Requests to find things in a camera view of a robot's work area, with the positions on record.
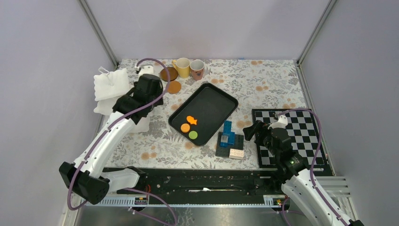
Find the floral tablecloth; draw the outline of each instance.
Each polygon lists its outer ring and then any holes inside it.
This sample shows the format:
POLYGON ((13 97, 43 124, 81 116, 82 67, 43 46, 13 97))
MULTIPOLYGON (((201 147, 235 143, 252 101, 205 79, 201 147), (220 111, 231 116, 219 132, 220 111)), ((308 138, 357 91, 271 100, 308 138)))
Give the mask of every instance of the floral tablecloth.
MULTIPOLYGON (((171 66, 171 60, 161 60, 171 66)), ((134 65, 137 60, 122 60, 120 68, 127 68, 131 84, 137 80, 134 65)), ((197 147, 168 124, 169 116, 204 82, 210 82, 239 101, 231 114, 232 131, 243 134, 242 128, 252 125, 254 108, 305 107, 305 100, 293 60, 204 60, 204 78, 178 77, 182 89, 177 94, 166 93, 164 105, 153 110, 150 130, 129 133, 113 152, 108 167, 136 166, 143 168, 182 169, 257 169, 256 145, 244 143, 244 159, 215 156, 217 133, 202 147, 197 147)), ((162 67, 151 61, 159 75, 162 67)))

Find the green round toy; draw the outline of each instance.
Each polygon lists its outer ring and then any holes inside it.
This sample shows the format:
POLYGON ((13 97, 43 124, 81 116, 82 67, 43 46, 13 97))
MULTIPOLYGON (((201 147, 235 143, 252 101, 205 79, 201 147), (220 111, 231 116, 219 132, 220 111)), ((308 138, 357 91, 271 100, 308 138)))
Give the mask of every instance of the green round toy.
POLYGON ((198 137, 198 133, 197 133, 196 131, 191 131, 191 132, 188 134, 188 137, 189 137, 191 140, 194 140, 194 139, 196 139, 196 138, 198 137))

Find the black and white checkered board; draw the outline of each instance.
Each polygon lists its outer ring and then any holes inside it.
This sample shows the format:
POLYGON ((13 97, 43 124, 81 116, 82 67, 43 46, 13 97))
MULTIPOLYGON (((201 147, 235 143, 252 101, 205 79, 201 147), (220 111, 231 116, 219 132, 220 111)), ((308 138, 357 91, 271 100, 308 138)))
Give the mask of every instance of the black and white checkered board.
MULTIPOLYGON (((274 115, 286 109, 252 109, 252 120, 260 120, 270 124, 275 122, 274 115)), ((309 166, 316 153, 319 131, 316 121, 309 112, 289 112, 286 114, 288 125, 286 130, 292 140, 292 148, 308 160, 309 166)), ((323 147, 316 157, 314 173, 316 176, 332 176, 331 168, 326 159, 323 147)), ((264 146, 257 145, 258 161, 260 168, 275 168, 276 160, 264 146)))

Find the baking tray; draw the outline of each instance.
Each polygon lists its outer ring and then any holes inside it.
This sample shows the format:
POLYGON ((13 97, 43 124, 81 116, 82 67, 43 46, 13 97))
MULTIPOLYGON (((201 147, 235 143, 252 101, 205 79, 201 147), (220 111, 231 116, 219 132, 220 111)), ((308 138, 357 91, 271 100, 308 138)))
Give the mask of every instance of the baking tray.
POLYGON ((238 100, 218 87, 204 83, 170 117, 169 125, 197 146, 203 146, 221 127, 238 106, 238 100), (187 116, 197 119, 197 125, 190 125, 190 132, 198 137, 191 140, 180 126, 187 123, 187 116))

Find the mug handle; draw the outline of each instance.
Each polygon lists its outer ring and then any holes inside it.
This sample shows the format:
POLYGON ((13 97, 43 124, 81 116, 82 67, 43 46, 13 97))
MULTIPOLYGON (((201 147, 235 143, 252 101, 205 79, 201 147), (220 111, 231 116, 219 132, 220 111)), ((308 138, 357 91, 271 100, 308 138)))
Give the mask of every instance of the mug handle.
POLYGON ((172 60, 172 66, 177 70, 176 60, 172 60))

